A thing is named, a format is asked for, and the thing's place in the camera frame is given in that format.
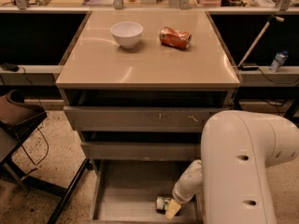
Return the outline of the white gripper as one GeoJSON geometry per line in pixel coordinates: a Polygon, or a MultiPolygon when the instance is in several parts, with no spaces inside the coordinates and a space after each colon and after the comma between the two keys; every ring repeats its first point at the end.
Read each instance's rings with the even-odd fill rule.
{"type": "Polygon", "coordinates": [[[186,169],[180,176],[172,190],[174,199],[171,199],[165,217],[171,220],[181,208],[181,204],[188,203],[197,194],[203,183],[202,170],[186,169]]]}

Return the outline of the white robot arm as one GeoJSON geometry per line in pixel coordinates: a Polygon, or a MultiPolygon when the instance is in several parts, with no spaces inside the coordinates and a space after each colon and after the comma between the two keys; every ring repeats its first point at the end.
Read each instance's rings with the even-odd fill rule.
{"type": "Polygon", "coordinates": [[[193,161],[172,190],[172,217],[200,190],[206,224],[278,224],[266,168],[299,155],[299,129],[281,116],[228,110],[213,115],[193,161]]]}

